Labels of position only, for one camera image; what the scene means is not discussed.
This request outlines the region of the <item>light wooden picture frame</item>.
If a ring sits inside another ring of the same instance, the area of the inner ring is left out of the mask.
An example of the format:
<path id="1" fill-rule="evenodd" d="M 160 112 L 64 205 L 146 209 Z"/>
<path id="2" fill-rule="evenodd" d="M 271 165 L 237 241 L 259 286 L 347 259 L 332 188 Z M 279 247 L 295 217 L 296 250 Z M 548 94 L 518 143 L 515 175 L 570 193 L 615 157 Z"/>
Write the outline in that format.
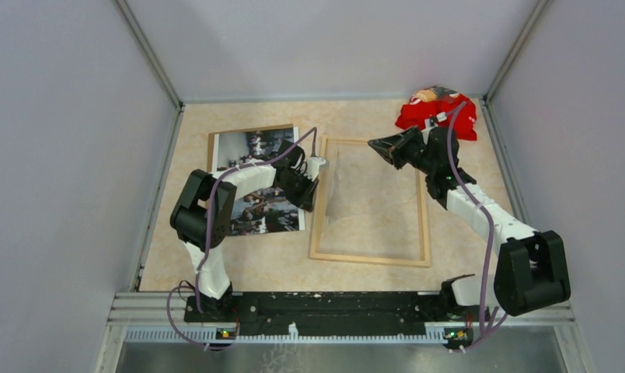
<path id="1" fill-rule="evenodd" d="M 321 141 L 320 154 L 322 157 L 328 160 L 330 168 L 330 161 L 327 157 L 327 146 L 329 142 L 337 142 L 339 144 L 350 145 L 363 145 L 367 144 L 367 140 L 359 138 L 339 138 L 339 137 L 323 137 Z M 431 243 L 430 243 L 430 231 L 428 227 L 428 209 L 427 209 L 427 197 L 424 190 L 424 178 L 423 176 L 411 166 L 405 166 L 403 169 L 412 169 L 416 173 L 417 181 L 417 207 L 418 207 L 418 219 L 419 228 L 421 230 L 421 260 L 398 260 L 388 259 L 383 257 L 366 257 L 366 256 L 350 256 L 350 255 L 336 255 L 336 254 L 323 254 L 319 253 L 319 242 L 322 235 L 322 229 L 325 222 L 326 211 L 326 171 L 324 170 L 320 174 L 319 186 L 316 191 L 316 202 L 314 212 L 312 215 L 311 225 L 311 238 L 309 246 L 309 257 L 312 260 L 325 260 L 336 261 L 346 263 L 360 263 L 370 265 L 383 265 L 389 267 L 417 267 L 417 268 L 429 268 L 431 266 Z"/>

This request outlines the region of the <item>printed street photo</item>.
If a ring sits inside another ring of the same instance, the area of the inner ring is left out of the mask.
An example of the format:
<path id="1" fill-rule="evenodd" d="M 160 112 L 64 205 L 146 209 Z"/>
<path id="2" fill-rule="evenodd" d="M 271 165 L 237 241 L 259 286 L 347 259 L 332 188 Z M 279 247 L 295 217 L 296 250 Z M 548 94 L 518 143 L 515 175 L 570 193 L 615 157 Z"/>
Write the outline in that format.
<path id="1" fill-rule="evenodd" d="M 270 159 L 284 140 L 294 142 L 298 139 L 299 129 L 293 126 L 213 134 L 211 168 L 221 172 L 251 160 Z M 268 187 L 236 200 L 229 235 L 262 235 L 304 229 L 303 210 L 290 203 L 283 190 Z"/>

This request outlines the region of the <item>clear acrylic sheet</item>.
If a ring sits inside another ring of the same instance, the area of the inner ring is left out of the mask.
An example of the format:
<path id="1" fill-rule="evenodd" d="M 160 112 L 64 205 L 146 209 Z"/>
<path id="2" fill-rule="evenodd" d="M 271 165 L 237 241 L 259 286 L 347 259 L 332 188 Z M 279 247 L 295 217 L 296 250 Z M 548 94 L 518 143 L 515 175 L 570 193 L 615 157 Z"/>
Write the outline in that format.
<path id="1" fill-rule="evenodd" d="M 367 144 L 329 142 L 319 253 L 421 260 L 416 173 Z"/>

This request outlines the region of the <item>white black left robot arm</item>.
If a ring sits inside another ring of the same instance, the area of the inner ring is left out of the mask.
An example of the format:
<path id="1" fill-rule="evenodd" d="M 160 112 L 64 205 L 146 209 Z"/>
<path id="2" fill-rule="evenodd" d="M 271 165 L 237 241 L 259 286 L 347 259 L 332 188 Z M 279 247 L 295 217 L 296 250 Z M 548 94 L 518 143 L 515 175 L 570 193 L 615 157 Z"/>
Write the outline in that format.
<path id="1" fill-rule="evenodd" d="M 222 243 L 228 235 L 236 201 L 265 188 L 279 188 L 296 208 L 313 210 L 319 175 L 328 161 L 306 155 L 284 141 L 275 155 L 225 171 L 195 169 L 188 176 L 169 219 L 194 266 L 194 306 L 214 321 L 232 311 L 232 284 L 225 270 Z"/>

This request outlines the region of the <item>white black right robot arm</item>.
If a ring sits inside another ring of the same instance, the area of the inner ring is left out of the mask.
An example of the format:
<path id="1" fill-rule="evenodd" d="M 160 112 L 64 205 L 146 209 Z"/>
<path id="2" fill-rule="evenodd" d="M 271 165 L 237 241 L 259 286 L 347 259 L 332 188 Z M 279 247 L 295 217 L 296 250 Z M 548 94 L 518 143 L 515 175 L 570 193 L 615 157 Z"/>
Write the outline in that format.
<path id="1" fill-rule="evenodd" d="M 564 242 L 553 230 L 541 232 L 518 220 L 489 198 L 459 166 L 459 142 L 453 130 L 409 128 L 368 141 L 396 169 L 410 165 L 425 176 L 428 195 L 461 218 L 484 239 L 497 264 L 494 274 L 451 279 L 450 292 L 438 300 L 440 313 L 461 319 L 470 306 L 498 307 L 519 316 L 571 297 Z"/>

